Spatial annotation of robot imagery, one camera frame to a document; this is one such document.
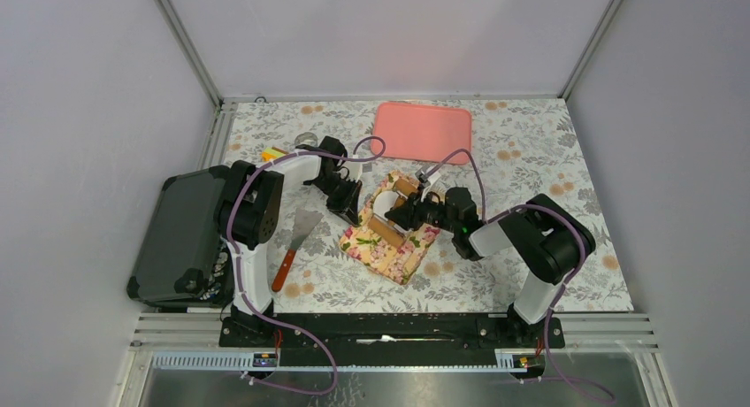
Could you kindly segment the wooden double-ended roller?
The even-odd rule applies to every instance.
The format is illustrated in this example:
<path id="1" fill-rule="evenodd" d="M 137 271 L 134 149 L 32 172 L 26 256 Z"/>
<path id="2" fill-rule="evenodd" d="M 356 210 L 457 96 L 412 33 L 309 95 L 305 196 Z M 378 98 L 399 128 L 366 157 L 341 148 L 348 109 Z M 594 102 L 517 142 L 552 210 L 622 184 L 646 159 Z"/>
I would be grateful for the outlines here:
<path id="1" fill-rule="evenodd" d="M 390 188 L 380 190 L 371 200 L 371 218 L 367 227 L 387 244 L 400 248 L 409 235 L 407 201 L 417 188 L 408 180 L 398 179 Z"/>

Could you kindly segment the floral cutting board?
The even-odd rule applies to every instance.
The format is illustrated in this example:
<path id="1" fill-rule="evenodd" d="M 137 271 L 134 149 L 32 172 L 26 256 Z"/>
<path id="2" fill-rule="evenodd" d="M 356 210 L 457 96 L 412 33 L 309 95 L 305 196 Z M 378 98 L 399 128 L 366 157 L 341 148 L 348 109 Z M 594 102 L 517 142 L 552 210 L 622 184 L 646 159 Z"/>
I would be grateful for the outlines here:
<path id="1" fill-rule="evenodd" d="M 422 225 L 417 230 L 404 230 L 378 215 L 375 203 L 384 194 L 387 200 L 394 200 L 400 206 L 416 190 L 416 178 L 396 170 L 388 173 L 359 211 L 359 225 L 347 228 L 339 240 L 344 254 L 402 286 L 417 271 L 440 229 Z"/>

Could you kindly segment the metal scraper red handle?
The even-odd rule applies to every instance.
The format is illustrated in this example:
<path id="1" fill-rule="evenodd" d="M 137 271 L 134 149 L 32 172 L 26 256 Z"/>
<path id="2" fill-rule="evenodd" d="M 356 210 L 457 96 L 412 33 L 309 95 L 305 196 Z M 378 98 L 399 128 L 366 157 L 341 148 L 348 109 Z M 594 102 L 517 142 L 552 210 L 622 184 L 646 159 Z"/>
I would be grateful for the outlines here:
<path id="1" fill-rule="evenodd" d="M 313 231 L 315 226 L 322 220 L 323 214 L 319 211 L 308 211 L 298 209 L 295 214 L 295 221 L 292 229 L 292 239 L 287 249 L 287 253 L 281 262 L 279 270 L 271 284 L 272 292 L 280 292 L 286 282 L 289 271 L 295 260 L 297 251 L 301 248 L 304 241 Z"/>

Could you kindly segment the pink plastic tray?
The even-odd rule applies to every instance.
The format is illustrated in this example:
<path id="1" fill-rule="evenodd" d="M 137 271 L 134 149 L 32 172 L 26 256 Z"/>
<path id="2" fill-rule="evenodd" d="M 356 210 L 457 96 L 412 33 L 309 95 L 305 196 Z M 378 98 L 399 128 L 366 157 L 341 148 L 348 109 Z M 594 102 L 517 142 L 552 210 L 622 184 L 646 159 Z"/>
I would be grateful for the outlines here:
<path id="1" fill-rule="evenodd" d="M 439 163 L 459 149 L 470 150 L 472 115 L 461 108 L 382 103 L 376 110 L 371 146 L 384 157 Z"/>

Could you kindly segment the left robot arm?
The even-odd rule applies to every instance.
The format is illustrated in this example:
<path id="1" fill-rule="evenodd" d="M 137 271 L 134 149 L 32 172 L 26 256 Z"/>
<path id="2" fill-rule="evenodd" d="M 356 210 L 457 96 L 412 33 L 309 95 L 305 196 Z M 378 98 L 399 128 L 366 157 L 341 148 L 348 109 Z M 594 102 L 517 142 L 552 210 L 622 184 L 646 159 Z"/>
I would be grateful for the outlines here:
<path id="1" fill-rule="evenodd" d="M 238 160 L 229 168 L 215 217 L 230 250 L 233 313 L 245 316 L 240 332 L 252 345 L 265 345 L 274 334 L 267 244 L 283 197 L 313 186 L 326 196 L 330 213 L 357 227 L 363 164 L 372 160 L 347 153 L 339 140 L 326 136 L 318 146 L 302 144 L 262 164 Z"/>

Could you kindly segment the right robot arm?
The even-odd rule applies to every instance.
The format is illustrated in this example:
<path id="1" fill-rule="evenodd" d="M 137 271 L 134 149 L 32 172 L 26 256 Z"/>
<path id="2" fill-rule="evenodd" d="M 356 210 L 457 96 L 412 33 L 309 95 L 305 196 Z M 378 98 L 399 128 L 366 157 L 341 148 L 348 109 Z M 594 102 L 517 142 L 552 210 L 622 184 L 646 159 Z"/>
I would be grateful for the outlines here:
<path id="1" fill-rule="evenodd" d="M 483 221 L 467 188 L 453 187 L 444 196 L 418 190 L 378 195 L 373 204 L 377 220 L 398 234 L 437 227 L 452 235 L 457 254 L 479 261 L 512 248 L 529 272 L 517 299 L 509 307 L 507 333 L 512 342 L 528 347 L 542 335 L 541 321 L 552 308 L 565 279 L 595 250 L 591 232 L 550 197 L 540 194 L 527 203 Z"/>

